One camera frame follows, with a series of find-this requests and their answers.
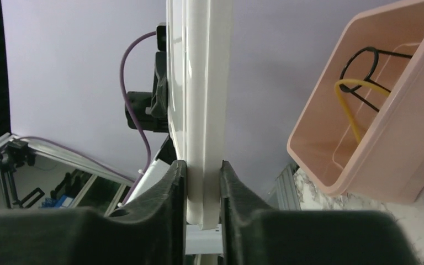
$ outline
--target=marble table surface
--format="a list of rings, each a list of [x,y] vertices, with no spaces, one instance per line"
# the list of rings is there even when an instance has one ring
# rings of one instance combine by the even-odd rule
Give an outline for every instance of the marble table surface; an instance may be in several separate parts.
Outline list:
[[[328,197],[299,169],[294,175],[298,201],[302,210],[379,210],[391,215],[403,228],[417,254],[419,264],[424,264],[424,189],[412,205],[382,203],[358,195]]]

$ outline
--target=pink plastic container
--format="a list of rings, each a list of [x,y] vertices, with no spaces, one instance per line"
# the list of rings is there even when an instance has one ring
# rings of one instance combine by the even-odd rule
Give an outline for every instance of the pink plastic container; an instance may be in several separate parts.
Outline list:
[[[348,59],[366,46],[413,57],[380,56],[372,77],[392,89],[390,96],[359,89],[364,98],[382,106],[378,113],[344,95],[363,136],[358,145],[333,87]],[[372,61],[372,55],[360,55],[345,77],[363,79]],[[424,187],[424,1],[396,2],[350,21],[287,150],[328,195],[349,192],[398,203],[416,199]]]

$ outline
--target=yellow cable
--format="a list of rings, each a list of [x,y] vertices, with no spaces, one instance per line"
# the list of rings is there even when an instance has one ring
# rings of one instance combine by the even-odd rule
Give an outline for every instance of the yellow cable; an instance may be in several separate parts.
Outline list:
[[[358,130],[358,126],[357,126],[357,123],[355,122],[355,118],[353,117],[350,111],[350,108],[348,107],[347,103],[345,102],[342,96],[342,92],[339,87],[341,84],[356,84],[359,86],[368,87],[387,97],[389,96],[389,91],[386,91],[382,87],[377,86],[373,83],[363,81],[363,80],[358,80],[358,79],[341,79],[334,84],[334,90],[336,92],[337,99],[339,100],[339,103],[341,104],[345,114],[347,115],[348,122],[350,123],[350,127],[352,128],[353,134],[355,135],[355,140],[357,141],[358,144],[360,144],[360,142],[362,141],[362,137],[360,136],[360,131]]]

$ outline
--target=yellow tube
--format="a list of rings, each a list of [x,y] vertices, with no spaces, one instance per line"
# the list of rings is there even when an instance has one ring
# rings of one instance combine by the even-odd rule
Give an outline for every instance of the yellow tube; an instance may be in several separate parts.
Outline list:
[[[389,96],[389,91],[386,91],[382,87],[377,86],[373,83],[363,81],[363,80],[358,80],[358,79],[341,79],[334,84],[334,91],[336,92],[337,99],[339,100],[339,103],[341,104],[348,118],[350,127],[352,128],[353,134],[355,135],[355,140],[357,141],[358,144],[360,144],[360,142],[362,141],[362,137],[360,136],[360,131],[358,129],[357,123],[355,122],[355,118],[353,117],[352,112],[350,111],[350,108],[348,107],[347,103],[345,102],[342,96],[342,91],[339,88],[341,84],[356,84],[359,86],[368,87],[374,91],[384,94],[387,97]]]

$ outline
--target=white backdrop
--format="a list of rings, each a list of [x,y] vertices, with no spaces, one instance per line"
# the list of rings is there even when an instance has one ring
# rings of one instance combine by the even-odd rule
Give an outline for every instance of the white backdrop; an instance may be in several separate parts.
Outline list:
[[[343,28],[393,0],[235,0],[226,159],[264,196],[291,161],[285,145]],[[166,21],[165,0],[3,0],[12,132],[46,137],[124,172],[145,163],[128,128],[119,62]],[[151,91],[152,38],[126,65],[129,90]],[[147,133],[155,153],[165,134]]]

